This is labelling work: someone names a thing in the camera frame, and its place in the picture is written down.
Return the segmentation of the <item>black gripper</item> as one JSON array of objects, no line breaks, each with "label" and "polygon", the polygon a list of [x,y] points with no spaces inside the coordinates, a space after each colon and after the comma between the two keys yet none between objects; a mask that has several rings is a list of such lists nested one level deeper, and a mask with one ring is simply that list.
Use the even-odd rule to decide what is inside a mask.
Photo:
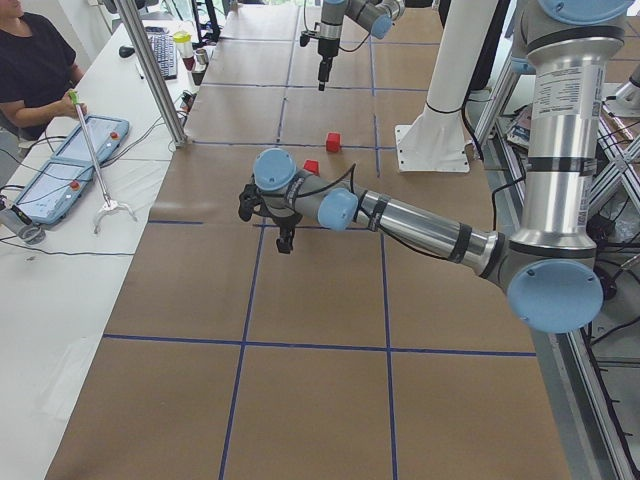
[{"label": "black gripper", "polygon": [[318,90],[324,91],[330,79],[333,58],[339,54],[340,38],[320,37],[318,39],[318,53],[322,57],[318,69]]},{"label": "black gripper", "polygon": [[281,227],[279,237],[276,239],[276,247],[281,254],[290,254],[293,250],[295,228]]}]

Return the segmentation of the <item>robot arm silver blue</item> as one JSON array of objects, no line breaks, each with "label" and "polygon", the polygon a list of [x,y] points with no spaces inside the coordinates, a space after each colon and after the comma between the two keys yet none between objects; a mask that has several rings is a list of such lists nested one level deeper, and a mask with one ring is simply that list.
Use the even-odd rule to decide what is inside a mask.
[{"label": "robot arm silver blue", "polygon": [[324,91],[329,81],[333,60],[339,54],[344,18],[349,18],[368,34],[383,39],[393,22],[405,11],[405,2],[397,0],[329,0],[321,7],[319,27],[316,31],[318,54],[318,89]]},{"label": "robot arm silver blue", "polygon": [[[463,114],[476,64],[500,1],[452,1],[424,111],[396,135],[402,172],[468,172],[452,151],[453,117]],[[335,231],[357,223],[380,231],[428,257],[462,264],[497,285],[511,310],[529,327],[566,333],[592,322],[604,293],[593,271],[596,243],[586,225],[606,63],[624,44],[624,16],[634,1],[517,1],[510,67],[534,74],[533,110],[516,232],[485,232],[363,189],[355,164],[333,182],[299,169],[281,148],[261,152],[250,183],[239,195],[243,221],[259,215],[280,228],[276,246],[291,253],[303,216]],[[320,22],[305,27],[301,46],[318,41],[318,82],[323,91],[338,55],[345,18],[383,39],[405,11],[405,1],[323,1]]]}]

